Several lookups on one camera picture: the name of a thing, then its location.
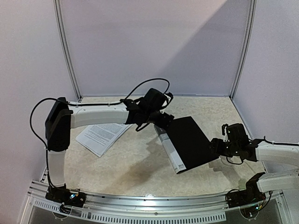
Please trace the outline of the black file folder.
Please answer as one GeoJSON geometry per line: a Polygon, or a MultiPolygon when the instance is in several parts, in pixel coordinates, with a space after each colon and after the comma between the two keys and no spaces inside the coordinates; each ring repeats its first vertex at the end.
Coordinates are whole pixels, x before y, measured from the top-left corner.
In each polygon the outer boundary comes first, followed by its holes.
{"type": "Polygon", "coordinates": [[[209,139],[191,116],[174,119],[167,130],[154,129],[176,174],[219,158],[211,152],[209,139]]]}

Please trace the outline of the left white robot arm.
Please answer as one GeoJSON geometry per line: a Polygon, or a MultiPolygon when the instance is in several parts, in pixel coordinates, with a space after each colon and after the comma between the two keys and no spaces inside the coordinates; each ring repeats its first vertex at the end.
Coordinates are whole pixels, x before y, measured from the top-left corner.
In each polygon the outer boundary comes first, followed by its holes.
{"type": "Polygon", "coordinates": [[[137,131],[147,124],[167,129],[174,117],[164,112],[173,100],[173,94],[161,93],[151,88],[138,99],[121,99],[112,103],[68,102],[64,97],[56,99],[45,121],[47,140],[49,184],[51,194],[60,203],[69,199],[69,191],[63,186],[65,153],[70,145],[71,129],[97,124],[137,125],[137,131]]]}

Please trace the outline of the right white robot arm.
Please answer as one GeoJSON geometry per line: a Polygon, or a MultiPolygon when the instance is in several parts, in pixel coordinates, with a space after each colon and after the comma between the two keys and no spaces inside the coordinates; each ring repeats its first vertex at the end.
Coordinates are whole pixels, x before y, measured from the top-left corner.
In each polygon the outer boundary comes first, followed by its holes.
{"type": "Polygon", "coordinates": [[[224,139],[211,140],[209,148],[212,153],[227,158],[237,156],[241,161],[273,161],[295,167],[277,173],[256,174],[246,182],[246,190],[242,192],[245,203],[252,203],[260,193],[299,188],[298,143],[274,142],[266,138],[250,140],[241,123],[224,124],[221,131],[224,139]]]}

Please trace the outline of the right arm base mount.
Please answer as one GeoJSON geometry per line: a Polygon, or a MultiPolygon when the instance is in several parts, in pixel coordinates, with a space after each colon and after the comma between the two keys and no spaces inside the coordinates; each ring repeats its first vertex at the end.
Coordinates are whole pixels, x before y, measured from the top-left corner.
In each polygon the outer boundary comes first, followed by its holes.
{"type": "Polygon", "coordinates": [[[264,175],[265,172],[257,173],[251,177],[245,184],[244,190],[230,190],[225,195],[225,201],[229,208],[257,203],[266,200],[266,195],[258,189],[257,181],[264,175]]]}

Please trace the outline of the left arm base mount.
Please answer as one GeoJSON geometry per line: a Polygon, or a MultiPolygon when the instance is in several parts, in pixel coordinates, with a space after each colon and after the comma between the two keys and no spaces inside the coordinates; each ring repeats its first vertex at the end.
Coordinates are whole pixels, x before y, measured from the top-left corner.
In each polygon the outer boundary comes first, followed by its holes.
{"type": "Polygon", "coordinates": [[[62,187],[49,186],[45,198],[49,201],[83,208],[87,194],[80,189],[67,189],[66,185],[62,187]]]}

